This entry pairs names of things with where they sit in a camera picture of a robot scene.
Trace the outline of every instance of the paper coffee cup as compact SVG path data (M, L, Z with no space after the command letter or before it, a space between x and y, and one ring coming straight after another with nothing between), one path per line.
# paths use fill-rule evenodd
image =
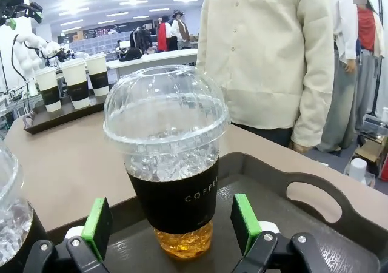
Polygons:
M72 59L62 64L63 74L67 84L67 91L75 109L90 105L89 88L87 85L85 61Z
M109 87L106 54L98 53L97 55L89 56L85 60L95 95L104 96L108 94Z
M48 112L57 111L62 107L55 70L54 67L46 67L35 72L35 80Z

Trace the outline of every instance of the white table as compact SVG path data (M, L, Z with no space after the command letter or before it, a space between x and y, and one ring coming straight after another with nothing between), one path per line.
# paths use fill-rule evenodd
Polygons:
M107 62L107 68L116 70L117 79L134 71L149 67L163 65L182 65L196 62L198 49L174 50L172 52L153 53L144 55L141 59L120 62L119 60Z

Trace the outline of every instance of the table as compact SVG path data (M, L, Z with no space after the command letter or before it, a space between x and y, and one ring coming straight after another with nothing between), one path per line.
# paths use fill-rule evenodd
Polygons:
M181 65L196 62L198 49L174 50L172 52L152 53L144 55L141 59L121 62L119 60L107 62L108 69L117 72L117 78L131 74L134 71L162 65Z
M103 120L103 113L96 113L30 135L18 118L5 138L23 167L23 193L47 230L88 215L96 197L107 197L114 205L135 196L121 154L105 138ZM388 211L388 196L350 177L236 126L221 138L221 155L230 152L253 155L285 172L324 178L344 193L360 215L388 229L388 214L383 213ZM341 215L329 195L307 184L291 185L288 196L309 203L328 221Z

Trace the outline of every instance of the ceiling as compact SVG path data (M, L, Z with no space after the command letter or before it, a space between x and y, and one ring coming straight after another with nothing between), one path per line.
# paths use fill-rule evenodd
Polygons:
M190 8L202 6L203 0L195 2L174 2L173 0L148 0L147 3L137 5L120 5L120 2L129 0L30 0L37 2L43 7L43 24L50 24L52 35L58 36L64 29L81 26L82 29L95 27L98 22L116 20L116 22L132 21L134 16L150 15L151 18L162 15L171 15L174 9L186 11ZM78 12L77 14L59 16L62 12L71 9L89 8L88 11ZM168 11L150 12L150 9L169 8ZM107 17L109 14L128 12L127 15ZM83 22L60 26L63 23L83 19Z

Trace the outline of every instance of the brown tray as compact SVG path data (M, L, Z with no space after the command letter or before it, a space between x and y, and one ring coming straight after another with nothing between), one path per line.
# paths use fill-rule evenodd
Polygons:
M62 108L55 112L47 112L44 104L35 107L23 117L24 130L34 135L104 110L107 95L95 96L93 89L91 89L89 90L89 98L90 105L82 109L75 109L73 107L70 96L61 98Z
M214 237L208 253L193 261L168 258L135 197L112 207L114 225L105 259L107 269L111 273L231 272L241 258L230 221L232 199L236 193L245 193L258 219L276 223L283 236L312 234L331 272L388 272L388 231L361 217L328 181L308 174L281 172L241 153L222 157L219 166ZM288 199L286 190L293 182L311 184L331 195L342 208L340 220L326 223L311 206ZM69 228L84 222L85 218L55 229L49 236L54 243L60 243Z

